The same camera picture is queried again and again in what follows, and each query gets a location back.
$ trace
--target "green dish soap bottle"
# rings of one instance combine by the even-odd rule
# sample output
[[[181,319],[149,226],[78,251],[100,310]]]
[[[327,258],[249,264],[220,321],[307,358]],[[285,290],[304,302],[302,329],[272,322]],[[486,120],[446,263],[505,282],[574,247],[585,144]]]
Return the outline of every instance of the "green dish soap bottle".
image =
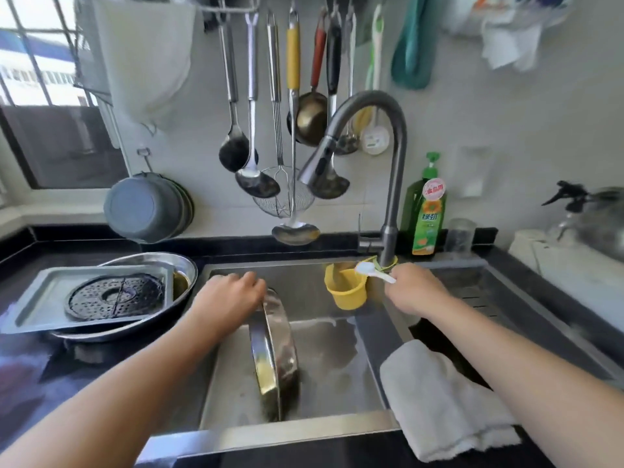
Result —
[[[408,187],[401,220],[401,230],[414,240],[412,254],[416,256],[435,252],[446,205],[446,184],[438,177],[435,164],[440,153],[427,153],[427,159],[429,166],[422,171],[422,179]]]

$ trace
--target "stainless steel bowl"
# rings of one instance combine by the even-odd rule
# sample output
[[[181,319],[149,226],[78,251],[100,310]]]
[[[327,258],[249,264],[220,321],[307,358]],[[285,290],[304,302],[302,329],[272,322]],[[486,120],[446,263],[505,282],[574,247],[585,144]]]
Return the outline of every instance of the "stainless steel bowl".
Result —
[[[193,290],[195,283],[197,282],[197,266],[195,263],[184,256],[173,253],[140,253],[132,254],[130,256],[124,256],[122,258],[113,259],[107,263],[102,263],[100,266],[121,266],[121,265],[158,265],[165,264],[174,268],[174,296],[173,303],[152,315],[147,316],[137,322],[129,323],[128,325],[114,326],[113,328],[107,328],[106,330],[96,332],[71,332],[67,330],[58,330],[50,332],[51,335],[62,338],[68,341],[75,341],[81,343],[101,343],[105,341],[115,340],[123,336],[135,333],[136,331],[143,330],[145,326],[148,326],[158,320],[164,315],[169,314],[175,309],[182,310],[182,306],[186,303],[190,292]],[[176,295],[177,283],[181,279],[186,280],[186,289]]]
[[[270,421],[282,421],[296,397],[299,362],[281,299],[273,289],[266,293],[249,320],[249,337],[262,408]]]

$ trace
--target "hand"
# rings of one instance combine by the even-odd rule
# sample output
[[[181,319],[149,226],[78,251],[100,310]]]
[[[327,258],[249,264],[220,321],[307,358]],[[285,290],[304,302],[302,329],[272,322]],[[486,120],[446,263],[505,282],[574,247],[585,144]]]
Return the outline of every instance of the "hand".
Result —
[[[405,313],[427,317],[452,299],[444,285],[424,267],[405,263],[395,266],[390,275],[396,283],[386,283],[386,296]]]
[[[202,335],[213,335],[220,341],[240,327],[260,305],[267,293],[267,283],[256,280],[256,273],[213,276],[195,296],[182,321]]]

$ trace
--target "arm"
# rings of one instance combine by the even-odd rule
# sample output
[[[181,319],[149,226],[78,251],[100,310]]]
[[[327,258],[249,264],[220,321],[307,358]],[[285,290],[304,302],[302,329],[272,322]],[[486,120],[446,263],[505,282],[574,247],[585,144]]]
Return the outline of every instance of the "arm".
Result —
[[[436,325],[556,466],[622,466],[624,394],[451,297],[429,270],[392,275],[394,304]]]
[[[177,384],[245,321],[266,289],[254,273],[213,277],[171,330],[16,440],[0,468],[133,466]]]

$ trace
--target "yellow cup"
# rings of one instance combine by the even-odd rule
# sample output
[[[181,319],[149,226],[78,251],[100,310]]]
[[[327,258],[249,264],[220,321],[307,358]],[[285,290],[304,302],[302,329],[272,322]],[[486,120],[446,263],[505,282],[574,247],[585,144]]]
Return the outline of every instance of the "yellow cup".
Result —
[[[366,280],[363,276],[355,272],[355,269],[345,269],[340,274],[350,283],[352,289],[345,292],[336,291],[333,278],[334,265],[329,265],[325,269],[325,286],[330,292],[336,305],[342,310],[355,310],[362,307],[366,302]]]

